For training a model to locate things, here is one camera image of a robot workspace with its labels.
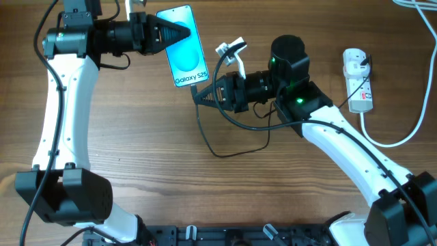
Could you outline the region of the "Galaxy S25 smartphone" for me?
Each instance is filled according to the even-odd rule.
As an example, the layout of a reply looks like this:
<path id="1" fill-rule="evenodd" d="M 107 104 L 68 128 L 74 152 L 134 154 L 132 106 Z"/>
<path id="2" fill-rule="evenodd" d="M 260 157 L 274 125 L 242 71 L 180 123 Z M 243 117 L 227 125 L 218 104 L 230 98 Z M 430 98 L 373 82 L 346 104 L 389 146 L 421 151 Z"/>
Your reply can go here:
<path id="1" fill-rule="evenodd" d="M 156 16 L 187 27 L 191 32 L 189 37 L 166 48 L 174 85 L 184 87 L 208 80 L 208 67 L 191 6 L 161 10 Z"/>

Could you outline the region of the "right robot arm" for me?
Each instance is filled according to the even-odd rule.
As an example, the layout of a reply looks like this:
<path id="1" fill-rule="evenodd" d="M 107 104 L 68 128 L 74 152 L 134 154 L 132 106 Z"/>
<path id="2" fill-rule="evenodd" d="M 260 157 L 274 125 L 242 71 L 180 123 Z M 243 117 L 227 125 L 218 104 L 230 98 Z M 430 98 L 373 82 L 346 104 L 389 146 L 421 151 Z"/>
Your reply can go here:
<path id="1" fill-rule="evenodd" d="M 196 105 L 217 108 L 223 116 L 250 103 L 272 102 L 280 127 L 296 133 L 327 154 L 365 198 L 367 215 L 346 212 L 328 224 L 334 245 L 435 245 L 436 179 L 414 175 L 365 139 L 332 100 L 310 80 L 303 41 L 283 35 L 271 46 L 268 69 L 248 75 L 214 75 L 203 90 L 191 90 Z"/>

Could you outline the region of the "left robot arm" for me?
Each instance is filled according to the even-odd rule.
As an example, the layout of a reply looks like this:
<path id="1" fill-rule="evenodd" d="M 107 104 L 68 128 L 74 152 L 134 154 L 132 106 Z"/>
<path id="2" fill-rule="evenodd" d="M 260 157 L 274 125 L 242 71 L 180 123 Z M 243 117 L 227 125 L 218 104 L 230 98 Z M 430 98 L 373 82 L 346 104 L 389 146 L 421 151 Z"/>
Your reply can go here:
<path id="1" fill-rule="evenodd" d="M 30 215 L 75 226 L 114 245 L 155 245 L 138 215 L 113 200 L 111 183 L 90 170 L 89 111 L 101 57 L 153 55 L 190 36 L 187 27 L 131 12 L 125 21 L 103 18 L 99 1 L 65 1 L 56 27 L 34 49 L 48 71 L 42 136 L 32 167 L 16 175 L 17 193 Z"/>

